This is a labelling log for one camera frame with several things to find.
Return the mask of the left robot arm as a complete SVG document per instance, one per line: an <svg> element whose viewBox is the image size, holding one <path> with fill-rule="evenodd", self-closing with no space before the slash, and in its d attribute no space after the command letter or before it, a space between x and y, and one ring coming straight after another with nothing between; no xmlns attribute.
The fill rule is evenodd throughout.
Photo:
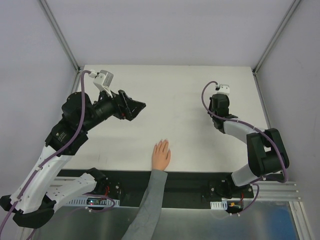
<svg viewBox="0 0 320 240"><path fill-rule="evenodd" d="M86 93L74 92L62 105L62 119L45 139L41 155L32 171L11 195L0 198L0 206L13 213L13 221L22 228L39 229L54 213L79 195L101 195L106 190L107 177L95 167L72 183L50 190L61 169L89 139L88 132L109 117L132 121L146 107L119 90L108 96L101 92L91 102Z"/></svg>

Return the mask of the grey sleeved forearm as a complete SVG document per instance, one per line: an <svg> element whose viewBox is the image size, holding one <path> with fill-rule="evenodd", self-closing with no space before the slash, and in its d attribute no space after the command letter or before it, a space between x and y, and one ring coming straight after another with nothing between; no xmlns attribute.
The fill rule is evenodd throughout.
<svg viewBox="0 0 320 240"><path fill-rule="evenodd" d="M138 213L123 235L123 240L150 240L160 219L168 174L153 169Z"/></svg>

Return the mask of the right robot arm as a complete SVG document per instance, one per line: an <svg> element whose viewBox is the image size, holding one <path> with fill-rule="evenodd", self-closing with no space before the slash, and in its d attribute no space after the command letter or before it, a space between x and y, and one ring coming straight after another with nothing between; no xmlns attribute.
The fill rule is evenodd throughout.
<svg viewBox="0 0 320 240"><path fill-rule="evenodd" d="M216 93L210 97L208 114L217 130L246 144L248 163L227 175L214 188L216 194L227 199L237 197L249 184L277 172L282 176L275 180L286 182L290 160L280 132L275 128L261 130L241 121L229 113L229 105L226 94Z"/></svg>

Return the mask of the mannequin hand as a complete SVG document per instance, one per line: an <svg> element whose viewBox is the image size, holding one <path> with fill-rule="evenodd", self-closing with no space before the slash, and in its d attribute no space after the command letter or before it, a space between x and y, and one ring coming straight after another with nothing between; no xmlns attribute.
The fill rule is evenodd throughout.
<svg viewBox="0 0 320 240"><path fill-rule="evenodd" d="M164 171L171 161L171 150L167 139L156 143L153 148L151 167L153 170Z"/></svg>

